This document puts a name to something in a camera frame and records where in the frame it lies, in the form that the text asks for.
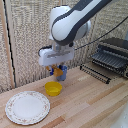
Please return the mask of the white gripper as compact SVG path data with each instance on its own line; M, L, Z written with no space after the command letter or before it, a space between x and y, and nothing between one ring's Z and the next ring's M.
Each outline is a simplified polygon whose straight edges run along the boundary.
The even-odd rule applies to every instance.
M54 74L53 64L72 60L74 57L74 48L69 46L62 46L61 50L54 50L53 48L45 48L39 50L39 64L41 66L49 66L50 75ZM63 73L67 73L67 66L62 65Z

